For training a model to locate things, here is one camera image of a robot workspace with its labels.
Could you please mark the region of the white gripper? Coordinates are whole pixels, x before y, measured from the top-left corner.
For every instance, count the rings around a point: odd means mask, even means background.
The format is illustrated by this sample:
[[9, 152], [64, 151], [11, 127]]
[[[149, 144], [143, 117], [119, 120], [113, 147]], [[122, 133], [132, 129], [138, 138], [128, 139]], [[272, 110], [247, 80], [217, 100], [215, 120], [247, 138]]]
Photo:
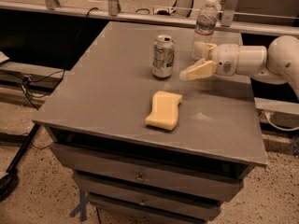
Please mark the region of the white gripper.
[[213, 43], [197, 41], [194, 43], [193, 57], [196, 60], [200, 60], [181, 71], [179, 79], [190, 81], [212, 77], [215, 73], [219, 76], [231, 77], [236, 73], [238, 52], [239, 46], [237, 44], [221, 44], [217, 46]]

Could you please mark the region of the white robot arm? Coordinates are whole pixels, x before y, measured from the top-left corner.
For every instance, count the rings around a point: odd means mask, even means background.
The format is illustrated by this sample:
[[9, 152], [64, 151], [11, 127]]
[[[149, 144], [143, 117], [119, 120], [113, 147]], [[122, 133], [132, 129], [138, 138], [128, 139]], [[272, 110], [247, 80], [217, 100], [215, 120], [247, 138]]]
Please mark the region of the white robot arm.
[[299, 97], [299, 39], [283, 35], [269, 45], [241, 46], [197, 42], [200, 60], [181, 71], [179, 78], [190, 81], [213, 75], [242, 75], [270, 83], [288, 83]]

